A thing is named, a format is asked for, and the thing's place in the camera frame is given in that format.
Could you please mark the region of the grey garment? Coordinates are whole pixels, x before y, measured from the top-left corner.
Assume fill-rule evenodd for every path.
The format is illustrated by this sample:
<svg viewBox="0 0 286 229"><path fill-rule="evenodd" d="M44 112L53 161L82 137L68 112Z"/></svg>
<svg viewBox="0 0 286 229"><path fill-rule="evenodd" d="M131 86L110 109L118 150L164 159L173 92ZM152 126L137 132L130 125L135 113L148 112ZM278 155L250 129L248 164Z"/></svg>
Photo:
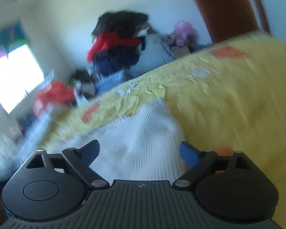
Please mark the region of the grey garment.
<svg viewBox="0 0 286 229"><path fill-rule="evenodd" d="M158 34L149 34L145 36L145 49L139 50L139 61L136 65L130 67L130 74L133 77L142 76L158 67L176 60L169 46Z"/></svg>

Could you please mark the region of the pink mesh bag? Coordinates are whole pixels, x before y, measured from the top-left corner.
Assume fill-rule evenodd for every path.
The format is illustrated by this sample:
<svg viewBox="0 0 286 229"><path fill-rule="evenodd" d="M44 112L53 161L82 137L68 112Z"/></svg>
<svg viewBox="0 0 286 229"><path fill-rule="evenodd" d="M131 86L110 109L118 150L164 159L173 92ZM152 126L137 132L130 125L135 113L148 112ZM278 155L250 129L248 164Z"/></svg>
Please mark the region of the pink mesh bag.
<svg viewBox="0 0 286 229"><path fill-rule="evenodd" d="M191 23L184 20L179 20L174 25L174 42L178 47L187 47L196 43L196 41L197 32Z"/></svg>

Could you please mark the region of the white knitted sweater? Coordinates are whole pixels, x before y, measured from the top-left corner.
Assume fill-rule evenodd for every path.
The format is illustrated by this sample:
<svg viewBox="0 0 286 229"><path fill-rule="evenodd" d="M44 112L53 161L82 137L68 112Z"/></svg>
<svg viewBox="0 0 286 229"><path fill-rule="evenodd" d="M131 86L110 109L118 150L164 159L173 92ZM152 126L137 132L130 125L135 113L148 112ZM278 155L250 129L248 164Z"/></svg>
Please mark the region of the white knitted sweater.
<svg viewBox="0 0 286 229"><path fill-rule="evenodd" d="M185 173L179 153L184 133L161 98L145 103L133 116L58 142L52 152L81 148L94 139L100 153L89 167L110 184L114 180L174 182Z"/></svg>

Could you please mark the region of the navy blue garment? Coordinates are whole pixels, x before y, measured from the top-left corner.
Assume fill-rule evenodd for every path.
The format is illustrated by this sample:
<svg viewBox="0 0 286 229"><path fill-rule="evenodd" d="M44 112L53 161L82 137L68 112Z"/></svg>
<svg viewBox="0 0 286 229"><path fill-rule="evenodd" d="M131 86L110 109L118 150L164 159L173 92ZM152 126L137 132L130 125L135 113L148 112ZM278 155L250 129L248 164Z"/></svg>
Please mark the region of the navy blue garment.
<svg viewBox="0 0 286 229"><path fill-rule="evenodd" d="M93 63L101 75L109 76L123 69L130 69L138 61L139 51L136 47L117 46L98 53Z"/></svg>

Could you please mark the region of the light blue knitted garment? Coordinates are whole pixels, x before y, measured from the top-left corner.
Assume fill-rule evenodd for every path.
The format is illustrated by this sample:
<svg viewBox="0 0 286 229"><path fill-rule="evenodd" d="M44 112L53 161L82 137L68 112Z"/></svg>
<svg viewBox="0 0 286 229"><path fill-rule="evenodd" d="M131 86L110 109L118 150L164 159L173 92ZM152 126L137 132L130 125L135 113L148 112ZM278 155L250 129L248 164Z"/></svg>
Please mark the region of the light blue knitted garment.
<svg viewBox="0 0 286 229"><path fill-rule="evenodd" d="M133 76L127 71L122 70L119 72L115 72L107 77L101 78L100 81L94 83L94 87L96 89L96 95L100 96L114 87L133 79Z"/></svg>

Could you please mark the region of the red jacket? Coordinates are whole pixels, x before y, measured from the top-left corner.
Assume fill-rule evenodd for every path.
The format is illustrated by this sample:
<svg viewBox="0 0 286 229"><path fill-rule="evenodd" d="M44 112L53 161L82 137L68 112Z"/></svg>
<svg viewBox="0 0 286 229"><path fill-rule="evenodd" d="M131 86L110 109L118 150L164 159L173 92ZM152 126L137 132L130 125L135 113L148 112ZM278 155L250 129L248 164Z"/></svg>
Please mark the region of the red jacket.
<svg viewBox="0 0 286 229"><path fill-rule="evenodd" d="M120 38L118 33L101 33L92 48L88 52L87 61L93 62L97 54L114 47L123 46L128 48L137 47L141 43L139 38Z"/></svg>

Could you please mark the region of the window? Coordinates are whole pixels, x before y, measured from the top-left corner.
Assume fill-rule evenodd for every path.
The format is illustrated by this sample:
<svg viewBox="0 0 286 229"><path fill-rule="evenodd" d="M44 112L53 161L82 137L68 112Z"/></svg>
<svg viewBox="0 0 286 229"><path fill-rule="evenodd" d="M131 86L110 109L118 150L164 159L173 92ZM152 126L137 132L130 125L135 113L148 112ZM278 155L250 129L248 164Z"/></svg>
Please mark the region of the window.
<svg viewBox="0 0 286 229"><path fill-rule="evenodd" d="M28 45L0 58L0 104L11 113L44 81L44 73Z"/></svg>

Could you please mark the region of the yellow patterned bed quilt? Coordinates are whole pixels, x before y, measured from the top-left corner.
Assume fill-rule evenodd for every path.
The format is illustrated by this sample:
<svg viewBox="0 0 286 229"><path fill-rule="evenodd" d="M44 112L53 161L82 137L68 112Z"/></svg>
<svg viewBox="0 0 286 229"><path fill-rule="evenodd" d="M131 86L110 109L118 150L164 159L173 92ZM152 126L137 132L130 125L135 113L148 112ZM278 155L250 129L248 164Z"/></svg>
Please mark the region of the yellow patterned bed quilt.
<svg viewBox="0 0 286 229"><path fill-rule="evenodd" d="M103 94L89 123L71 109L44 140L46 149L163 98L185 138L201 149L244 151L276 185L275 221L286 228L286 42L257 33L163 65Z"/></svg>

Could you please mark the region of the white printed blanket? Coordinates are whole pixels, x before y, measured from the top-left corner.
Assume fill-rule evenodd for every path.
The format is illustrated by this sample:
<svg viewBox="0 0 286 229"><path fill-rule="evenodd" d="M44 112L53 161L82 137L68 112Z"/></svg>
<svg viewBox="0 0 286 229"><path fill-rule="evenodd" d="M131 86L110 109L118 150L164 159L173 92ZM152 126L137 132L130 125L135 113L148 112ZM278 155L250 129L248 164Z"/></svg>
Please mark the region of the white printed blanket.
<svg viewBox="0 0 286 229"><path fill-rule="evenodd" d="M41 148L57 116L56 110L44 112L17 142L0 134L0 182L10 179L28 157Z"/></svg>

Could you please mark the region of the black clothes on pile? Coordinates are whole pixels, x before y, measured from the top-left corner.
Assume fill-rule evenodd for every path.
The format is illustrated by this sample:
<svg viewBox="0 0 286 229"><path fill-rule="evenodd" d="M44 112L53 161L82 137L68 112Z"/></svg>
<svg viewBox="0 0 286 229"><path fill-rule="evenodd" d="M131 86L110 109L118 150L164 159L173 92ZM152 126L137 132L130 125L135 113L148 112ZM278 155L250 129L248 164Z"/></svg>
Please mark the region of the black clothes on pile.
<svg viewBox="0 0 286 229"><path fill-rule="evenodd" d="M133 38L136 31L149 20L147 14L133 11L106 12L98 18L92 36L117 33L120 38Z"/></svg>

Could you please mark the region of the orange plastic bag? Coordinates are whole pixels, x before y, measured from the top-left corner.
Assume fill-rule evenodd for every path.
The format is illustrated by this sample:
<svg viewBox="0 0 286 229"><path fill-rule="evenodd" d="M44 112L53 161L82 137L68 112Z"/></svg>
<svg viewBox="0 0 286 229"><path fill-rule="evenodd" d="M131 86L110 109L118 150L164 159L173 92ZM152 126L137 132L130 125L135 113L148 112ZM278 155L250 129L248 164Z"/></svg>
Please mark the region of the orange plastic bag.
<svg viewBox="0 0 286 229"><path fill-rule="evenodd" d="M36 117L42 114L49 104L64 105L76 100L74 89L63 81L53 81L35 97L33 111Z"/></svg>

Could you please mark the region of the brown wooden door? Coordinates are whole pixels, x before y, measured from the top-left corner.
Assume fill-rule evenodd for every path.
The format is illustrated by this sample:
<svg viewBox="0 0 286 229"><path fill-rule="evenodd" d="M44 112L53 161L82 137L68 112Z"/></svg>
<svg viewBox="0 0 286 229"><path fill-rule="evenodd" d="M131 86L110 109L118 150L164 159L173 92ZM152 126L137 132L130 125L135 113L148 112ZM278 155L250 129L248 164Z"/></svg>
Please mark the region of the brown wooden door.
<svg viewBox="0 0 286 229"><path fill-rule="evenodd" d="M195 0L213 43L253 31L270 32L261 0Z"/></svg>

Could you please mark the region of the blue floral wall poster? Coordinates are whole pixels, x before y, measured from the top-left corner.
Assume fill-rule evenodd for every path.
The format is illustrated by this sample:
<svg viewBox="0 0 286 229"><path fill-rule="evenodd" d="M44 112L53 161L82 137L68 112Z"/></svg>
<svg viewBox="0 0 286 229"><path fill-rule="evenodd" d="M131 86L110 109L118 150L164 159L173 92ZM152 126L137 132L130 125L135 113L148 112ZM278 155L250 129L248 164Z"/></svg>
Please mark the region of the blue floral wall poster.
<svg viewBox="0 0 286 229"><path fill-rule="evenodd" d="M27 44L28 40L20 23L0 29L0 58Z"/></svg>

